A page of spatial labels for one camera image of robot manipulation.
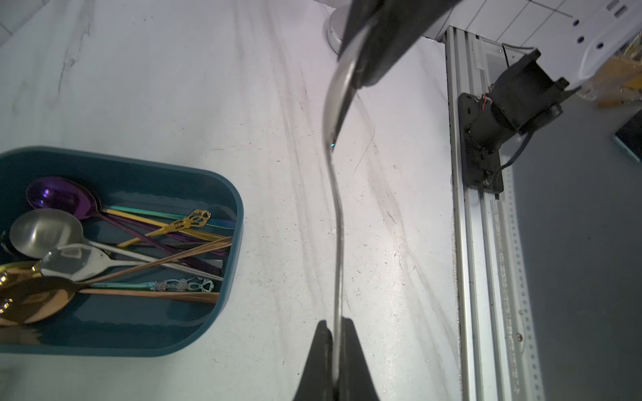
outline tray rim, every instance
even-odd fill
[[[24,146],[21,148],[11,149],[0,153],[0,158],[11,156],[19,153],[27,153],[32,151],[45,151],[50,153],[61,153],[63,155],[85,156],[98,158],[102,160],[110,160],[115,162],[127,162],[131,164],[138,164],[140,166],[159,167],[164,169],[172,169],[175,171],[185,171],[189,173],[196,173],[206,176],[214,177],[220,180],[225,186],[228,187],[234,200],[236,201],[236,227],[234,228],[234,239],[230,247],[230,254],[228,256],[227,274],[223,279],[221,285],[219,301],[214,306],[212,313],[210,313],[207,320],[205,320],[200,327],[191,335],[173,345],[164,348],[155,349],[140,349],[140,348],[96,348],[96,347],[77,347],[77,346],[57,346],[57,345],[23,345],[23,344],[0,344],[0,354],[41,354],[41,355],[82,355],[82,356],[105,356],[105,357],[160,357],[163,355],[172,354],[178,350],[185,348],[207,331],[214,320],[221,313],[227,300],[229,298],[230,287],[236,275],[236,264],[238,261],[239,251],[241,248],[241,240],[243,238],[243,219],[245,209],[243,208],[243,201],[238,190],[224,176],[215,173],[214,171],[197,169],[193,167],[178,166],[176,164],[167,164],[160,162],[151,162],[149,160],[141,160],[136,158],[121,157],[106,155],[103,153],[95,153],[74,149],[56,148],[53,146]]]

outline spoon bowl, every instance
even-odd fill
[[[84,187],[62,177],[43,177],[29,184],[27,201],[34,209],[58,209],[79,220],[98,217],[98,201]]]
[[[44,276],[65,277],[82,281],[114,266],[137,266],[144,262],[114,260],[105,252],[85,244],[70,244],[51,250],[39,263]]]
[[[57,209],[35,209],[21,215],[11,225],[9,239],[19,252],[36,259],[58,246],[85,242],[78,219]]]
[[[39,275],[38,269],[34,266],[35,263],[37,262],[23,260],[0,265],[0,287]]]
[[[62,277],[38,277],[0,287],[0,325],[43,320],[64,308],[78,288]]]

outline purple spoon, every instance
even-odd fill
[[[139,238],[164,251],[168,255],[176,253],[169,246],[133,230],[100,212],[98,200],[85,187],[62,177],[42,177],[29,184],[26,191],[27,202],[34,209],[59,209],[71,213],[79,220],[100,218],[122,231]],[[219,274],[219,269],[195,257],[181,259],[195,269]]]

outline gold spoon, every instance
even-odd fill
[[[34,260],[23,260],[0,265],[0,288],[31,277],[39,277],[40,273],[35,266],[37,263],[39,262]]]
[[[114,216],[119,216],[122,218],[134,220],[134,221],[140,221],[141,223],[146,223],[149,225],[153,225],[156,227],[165,227],[167,224],[166,223],[161,223],[160,221],[144,218],[142,216],[137,216],[135,214],[127,213],[127,212],[121,212],[120,210],[114,210],[114,209],[103,209],[103,212],[112,214]],[[187,234],[190,235],[191,237],[194,238],[200,238],[204,239],[205,241],[215,241],[217,239],[223,238],[222,235],[216,235],[212,234],[210,232],[205,232],[205,231],[198,231],[198,230],[192,230],[191,228],[187,228],[185,230],[179,231],[181,234]]]
[[[207,210],[196,209],[188,217],[173,221],[164,227],[160,227],[158,230],[148,232],[145,234],[145,237],[157,237],[158,235],[165,235],[170,232],[187,230],[191,227],[203,227],[211,217],[212,214]],[[126,248],[139,242],[141,242],[140,238],[132,238],[116,246],[118,248]]]

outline silver spoon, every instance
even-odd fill
[[[336,260],[334,267],[334,345],[332,347],[331,374],[332,382],[336,387],[339,382],[339,362],[343,346],[343,209],[339,196],[339,185],[336,181],[332,163],[332,150],[339,136],[341,125],[348,113],[356,87],[352,79],[359,55],[365,40],[375,23],[374,17],[368,20],[364,27],[352,38],[345,48],[339,65],[332,76],[330,87],[325,95],[322,118],[323,147],[325,163],[330,176],[330,185],[334,200],[334,214],[336,215]]]
[[[109,251],[111,253],[118,253],[119,255],[127,256],[127,257],[130,257],[132,259],[143,260],[144,262],[155,262],[156,260],[158,260],[158,259],[156,259],[154,257],[143,255],[142,253],[138,253],[138,252],[134,252],[134,251],[129,251],[129,250],[117,248],[115,246],[111,246],[111,245],[107,245],[107,244],[103,244],[103,243],[97,243],[95,241],[87,241],[87,243],[89,243],[91,246],[93,246],[95,248],[99,248],[99,249],[102,249],[104,251]],[[203,261],[206,262],[206,263],[211,264],[215,268],[219,268],[219,269],[223,268],[223,260],[222,259],[203,259]],[[175,263],[165,263],[162,266],[165,266],[165,265],[168,265],[168,267],[169,267],[169,265],[178,266],[178,267],[175,267],[177,269],[178,268],[182,269],[183,267],[185,267],[185,266],[183,266],[181,264],[175,264]],[[189,270],[189,271],[188,270],[182,270],[182,271],[185,271],[186,273],[192,272],[192,270]],[[205,273],[201,272],[200,276],[201,277],[209,277],[209,278],[218,277],[218,276],[214,276],[214,275],[207,276],[207,275],[204,275],[204,274]]]
[[[16,250],[36,259],[43,259],[59,246],[70,244],[88,246],[89,243],[83,236],[80,221],[71,214],[57,209],[35,209],[21,215],[11,225],[9,238]],[[221,280],[219,276],[189,266],[175,263],[163,264],[163,266],[195,276]]]
[[[140,266],[146,262],[114,260],[98,248],[86,244],[59,246],[42,258],[39,267],[44,276],[65,277],[73,281],[83,281],[95,277],[114,266]],[[169,264],[172,268],[182,269],[179,264]]]

